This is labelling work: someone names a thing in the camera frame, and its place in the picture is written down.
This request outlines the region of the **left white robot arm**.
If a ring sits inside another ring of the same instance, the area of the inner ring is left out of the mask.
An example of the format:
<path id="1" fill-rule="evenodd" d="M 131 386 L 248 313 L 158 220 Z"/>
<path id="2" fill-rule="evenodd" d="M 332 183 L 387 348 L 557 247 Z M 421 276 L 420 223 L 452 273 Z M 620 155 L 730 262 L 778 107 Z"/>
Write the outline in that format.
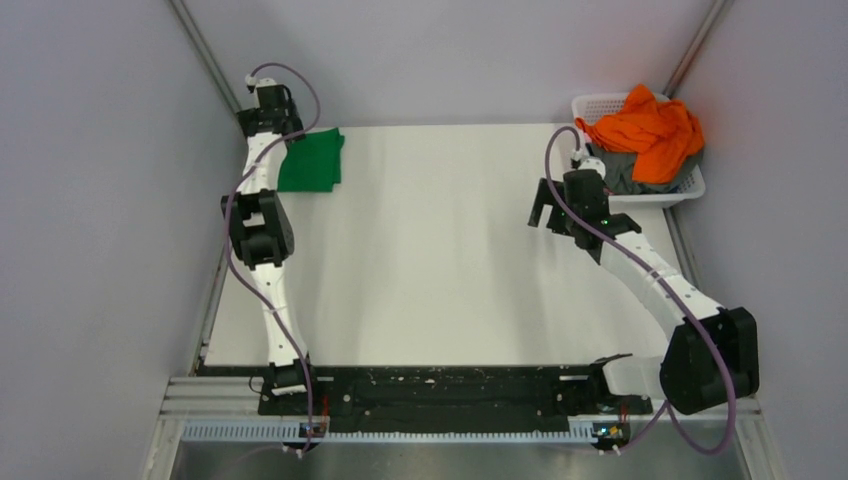
<path id="1" fill-rule="evenodd" d="M 243 179 L 224 196 L 231 259 L 236 279 L 260 302 L 267 338 L 262 395 L 281 397 L 297 413 L 319 404 L 321 393 L 310 379 L 308 347 L 291 318 L 285 291 L 285 262 L 295 251 L 293 228 L 277 193 L 288 144 L 303 137 L 303 124 L 291 91 L 271 79 L 249 76 L 255 106 L 238 113 L 248 151 Z"/>

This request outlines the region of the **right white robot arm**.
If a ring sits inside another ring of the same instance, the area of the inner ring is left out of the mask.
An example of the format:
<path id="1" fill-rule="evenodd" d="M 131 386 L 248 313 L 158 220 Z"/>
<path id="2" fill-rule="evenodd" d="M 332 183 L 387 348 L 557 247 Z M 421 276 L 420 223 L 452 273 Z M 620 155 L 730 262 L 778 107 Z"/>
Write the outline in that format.
<path id="1" fill-rule="evenodd" d="M 603 361 L 602 374 L 586 385 L 594 409 L 612 412 L 627 396 L 647 396 L 691 415 L 758 392 L 753 314 L 703 294 L 656 251 L 632 217 L 611 212 L 599 173 L 541 178 L 528 224 L 572 238 L 631 292 L 667 339 L 661 356 Z"/>

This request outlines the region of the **green t-shirt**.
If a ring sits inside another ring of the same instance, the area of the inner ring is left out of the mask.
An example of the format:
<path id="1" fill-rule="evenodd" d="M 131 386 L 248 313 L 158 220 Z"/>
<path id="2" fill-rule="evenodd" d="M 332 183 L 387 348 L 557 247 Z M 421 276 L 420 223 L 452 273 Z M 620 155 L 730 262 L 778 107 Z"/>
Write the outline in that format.
<path id="1" fill-rule="evenodd" d="M 341 183 L 345 136 L 338 128 L 308 133 L 293 142 L 281 164 L 277 190 L 287 193 L 331 193 Z"/>

